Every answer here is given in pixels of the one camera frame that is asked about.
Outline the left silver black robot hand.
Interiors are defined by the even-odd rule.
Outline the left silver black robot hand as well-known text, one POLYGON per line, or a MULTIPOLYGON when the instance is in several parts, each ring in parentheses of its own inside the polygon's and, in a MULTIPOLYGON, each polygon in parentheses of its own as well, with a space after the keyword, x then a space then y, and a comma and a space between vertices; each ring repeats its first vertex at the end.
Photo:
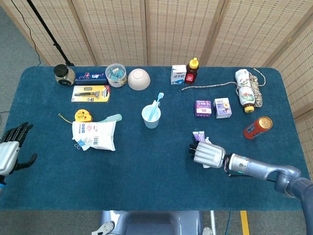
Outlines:
POLYGON ((31 167, 37 159, 37 154, 33 154, 25 163, 18 162, 20 149, 26 139, 33 124, 28 122, 6 131, 0 140, 0 176, 7 177, 14 171, 31 167))

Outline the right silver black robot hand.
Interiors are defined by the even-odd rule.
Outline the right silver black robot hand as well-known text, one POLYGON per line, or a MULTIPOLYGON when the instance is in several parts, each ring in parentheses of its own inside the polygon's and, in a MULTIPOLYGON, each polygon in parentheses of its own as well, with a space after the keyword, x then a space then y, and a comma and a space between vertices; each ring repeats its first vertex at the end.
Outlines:
POLYGON ((190 144, 188 152, 194 162, 202 164, 204 168, 221 168, 226 151, 215 144, 198 141, 190 144))

